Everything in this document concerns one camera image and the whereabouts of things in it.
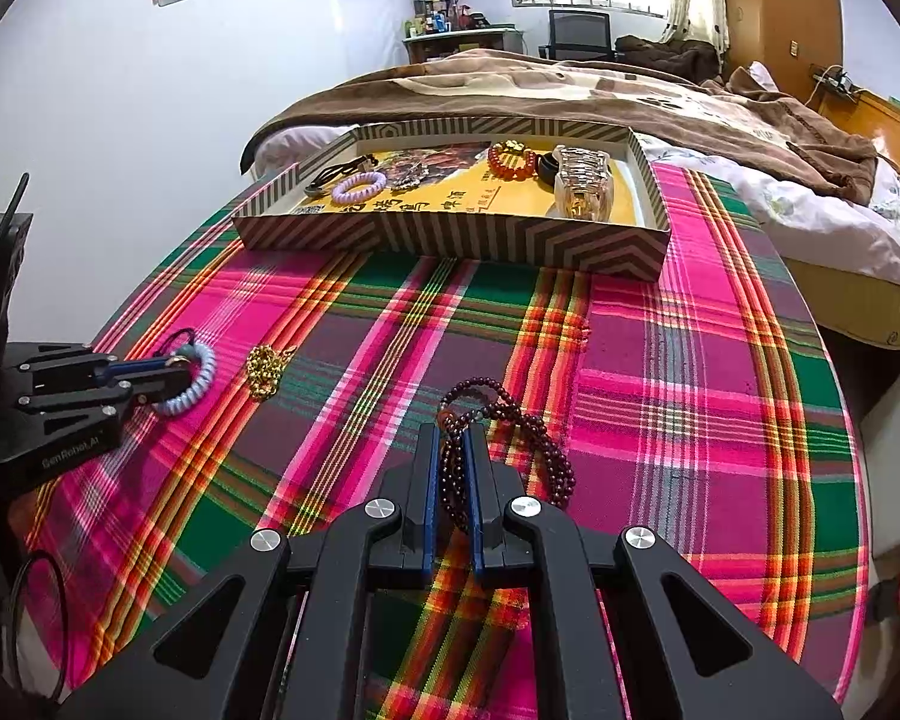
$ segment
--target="office chair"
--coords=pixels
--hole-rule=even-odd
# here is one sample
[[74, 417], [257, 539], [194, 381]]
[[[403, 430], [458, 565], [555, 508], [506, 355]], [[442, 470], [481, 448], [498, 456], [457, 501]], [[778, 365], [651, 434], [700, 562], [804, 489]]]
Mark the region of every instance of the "office chair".
[[612, 62], [610, 13], [597, 10], [551, 10], [550, 45], [539, 47], [543, 59]]

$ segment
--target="cardboard tray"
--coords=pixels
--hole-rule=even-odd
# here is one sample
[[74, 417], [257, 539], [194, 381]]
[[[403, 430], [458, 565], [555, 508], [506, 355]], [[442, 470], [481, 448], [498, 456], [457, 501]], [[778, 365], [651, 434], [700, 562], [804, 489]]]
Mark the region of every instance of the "cardboard tray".
[[[385, 211], [328, 213], [303, 191], [324, 167], [357, 156], [507, 139], [524, 141], [538, 151], [564, 143], [609, 152], [617, 161], [618, 180], [622, 177], [630, 190], [632, 223], [500, 214], [482, 208], [474, 213], [417, 211], [413, 202], [403, 210], [394, 205]], [[655, 281], [670, 243], [660, 186], [634, 132], [592, 122], [472, 117], [355, 127], [309, 159], [264, 176], [243, 195], [247, 200], [234, 211], [232, 221], [250, 250], [397, 251]], [[413, 193], [404, 197], [413, 199]]]

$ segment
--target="gold chain necklace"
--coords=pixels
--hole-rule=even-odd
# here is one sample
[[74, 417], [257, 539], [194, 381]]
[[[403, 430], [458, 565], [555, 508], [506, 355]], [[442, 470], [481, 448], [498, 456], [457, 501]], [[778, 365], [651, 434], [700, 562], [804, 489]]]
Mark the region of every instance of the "gold chain necklace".
[[280, 377], [295, 351], [296, 346], [277, 352], [272, 346], [264, 344], [250, 349], [250, 354], [247, 355], [247, 384], [253, 400], [263, 403], [276, 395], [280, 388]]

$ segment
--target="black antenna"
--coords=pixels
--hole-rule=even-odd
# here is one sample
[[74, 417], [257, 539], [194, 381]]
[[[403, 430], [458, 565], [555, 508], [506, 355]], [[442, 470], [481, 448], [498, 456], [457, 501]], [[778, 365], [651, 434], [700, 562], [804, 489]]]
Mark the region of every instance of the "black antenna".
[[20, 176], [20, 183], [17, 184], [17, 191], [13, 193], [13, 199], [10, 201], [10, 205], [7, 206], [4, 217], [0, 220], [0, 244], [7, 235], [7, 230], [10, 229], [13, 215], [17, 212], [17, 206], [20, 205], [20, 199], [24, 196], [24, 190], [26, 189], [27, 184], [29, 184], [29, 172], [25, 172], [24, 175]]

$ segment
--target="red bead bracelet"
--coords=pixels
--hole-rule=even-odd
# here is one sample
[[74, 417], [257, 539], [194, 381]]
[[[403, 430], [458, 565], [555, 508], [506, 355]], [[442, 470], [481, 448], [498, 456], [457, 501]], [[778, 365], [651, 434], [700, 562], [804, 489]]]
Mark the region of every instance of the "red bead bracelet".
[[[504, 152], [518, 154], [523, 156], [523, 165], [520, 167], [510, 167], [506, 165], [502, 159]], [[490, 147], [487, 153], [487, 164], [490, 165], [490, 172], [497, 178], [505, 180], [523, 181], [530, 178], [536, 172], [536, 151], [533, 148], [526, 148], [523, 143], [515, 141], [506, 141], [506, 143], [495, 143]]]

